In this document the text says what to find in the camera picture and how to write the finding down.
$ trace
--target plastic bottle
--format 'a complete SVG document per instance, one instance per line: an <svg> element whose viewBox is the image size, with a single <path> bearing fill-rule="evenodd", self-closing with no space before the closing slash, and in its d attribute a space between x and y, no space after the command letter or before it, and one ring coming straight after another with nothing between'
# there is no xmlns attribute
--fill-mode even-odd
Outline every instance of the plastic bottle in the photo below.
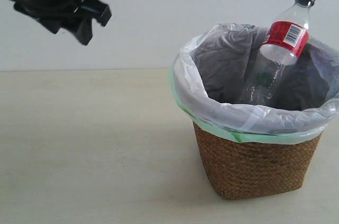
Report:
<svg viewBox="0 0 339 224"><path fill-rule="evenodd" d="M279 85L297 63L309 38L309 11L314 3L295 0L274 21L237 103L274 107Z"/></svg>

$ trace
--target woven basket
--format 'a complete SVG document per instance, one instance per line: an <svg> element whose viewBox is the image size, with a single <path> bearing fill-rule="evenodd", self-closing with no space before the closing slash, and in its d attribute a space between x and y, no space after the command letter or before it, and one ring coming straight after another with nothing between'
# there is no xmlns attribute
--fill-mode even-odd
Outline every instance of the woven basket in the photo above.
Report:
<svg viewBox="0 0 339 224"><path fill-rule="evenodd" d="M223 199L250 199L301 188L321 135L297 145L236 143L193 123L202 163Z"/></svg>

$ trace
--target white wall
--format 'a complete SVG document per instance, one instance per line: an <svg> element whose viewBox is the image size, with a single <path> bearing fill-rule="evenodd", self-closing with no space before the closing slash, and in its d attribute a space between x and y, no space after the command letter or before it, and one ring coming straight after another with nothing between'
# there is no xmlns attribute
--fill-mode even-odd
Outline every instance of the white wall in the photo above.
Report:
<svg viewBox="0 0 339 224"><path fill-rule="evenodd" d="M168 67L178 49L220 22L270 25L293 0L102 0L114 17L93 23L81 46L68 33L53 35L0 1L0 70ZM317 0L310 33L339 48L339 0Z"/></svg>

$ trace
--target trash bag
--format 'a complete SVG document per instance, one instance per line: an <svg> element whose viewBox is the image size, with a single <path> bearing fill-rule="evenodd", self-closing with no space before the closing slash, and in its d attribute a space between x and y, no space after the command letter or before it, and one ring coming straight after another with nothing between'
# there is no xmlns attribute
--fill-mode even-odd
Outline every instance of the trash bag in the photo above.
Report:
<svg viewBox="0 0 339 224"><path fill-rule="evenodd" d="M193 38L170 68L172 92L179 107L214 135L298 144L321 134L339 112L339 53L311 36L275 108L234 103L267 31L218 24Z"/></svg>

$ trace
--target trash can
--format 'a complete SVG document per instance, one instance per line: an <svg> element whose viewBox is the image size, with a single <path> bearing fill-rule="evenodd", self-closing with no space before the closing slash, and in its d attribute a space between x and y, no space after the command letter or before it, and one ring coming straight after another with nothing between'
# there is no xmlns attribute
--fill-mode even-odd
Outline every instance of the trash can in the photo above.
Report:
<svg viewBox="0 0 339 224"><path fill-rule="evenodd" d="M310 37L276 108L234 103L267 28L218 24L177 55L169 81L192 119L201 160L223 199L297 190L339 111L339 53Z"/></svg>

